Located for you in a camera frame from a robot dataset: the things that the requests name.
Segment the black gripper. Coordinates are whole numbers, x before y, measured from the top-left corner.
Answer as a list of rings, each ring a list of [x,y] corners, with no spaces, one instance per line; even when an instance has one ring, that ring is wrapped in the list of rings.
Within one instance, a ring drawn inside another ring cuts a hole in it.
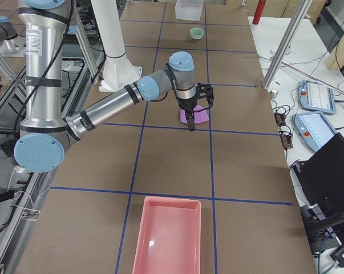
[[[194,116],[194,108],[197,106],[197,99],[195,97],[189,99],[178,99],[179,107],[186,111],[186,121],[189,131],[195,131],[195,116]]]

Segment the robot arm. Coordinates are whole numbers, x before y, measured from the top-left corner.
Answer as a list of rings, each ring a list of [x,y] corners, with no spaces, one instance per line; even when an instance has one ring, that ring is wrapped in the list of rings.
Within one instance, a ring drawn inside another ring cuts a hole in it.
[[[26,26],[26,117],[14,147],[17,163],[31,172],[57,168],[74,142],[126,109],[173,91],[194,130],[197,103],[195,66],[190,53],[173,53],[160,70],[142,76],[126,57],[115,1],[91,3],[106,62],[103,83],[109,96],[73,116],[61,115],[62,47],[76,10],[74,1],[19,1]]]
[[[23,48],[23,44],[16,29],[8,17],[0,15],[0,46],[4,44],[10,52],[16,52]]]

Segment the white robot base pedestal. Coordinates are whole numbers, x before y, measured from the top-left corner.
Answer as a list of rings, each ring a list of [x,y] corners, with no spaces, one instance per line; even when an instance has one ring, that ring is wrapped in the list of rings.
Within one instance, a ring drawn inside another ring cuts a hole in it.
[[[91,4],[106,55],[99,90],[116,92],[140,79],[142,68],[127,58],[116,1],[94,0]]]

